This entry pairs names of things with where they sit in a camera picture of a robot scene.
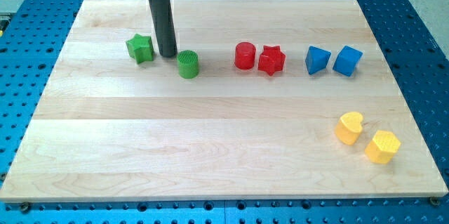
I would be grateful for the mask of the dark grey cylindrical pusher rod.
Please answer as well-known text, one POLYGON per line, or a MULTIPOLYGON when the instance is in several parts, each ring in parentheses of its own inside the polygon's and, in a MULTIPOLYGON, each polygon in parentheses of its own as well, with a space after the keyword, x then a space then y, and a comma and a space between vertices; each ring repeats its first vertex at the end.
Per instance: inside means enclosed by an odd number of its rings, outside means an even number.
POLYGON ((152 22, 162 57, 172 58, 177 54, 177 43, 170 0, 148 0, 152 22))

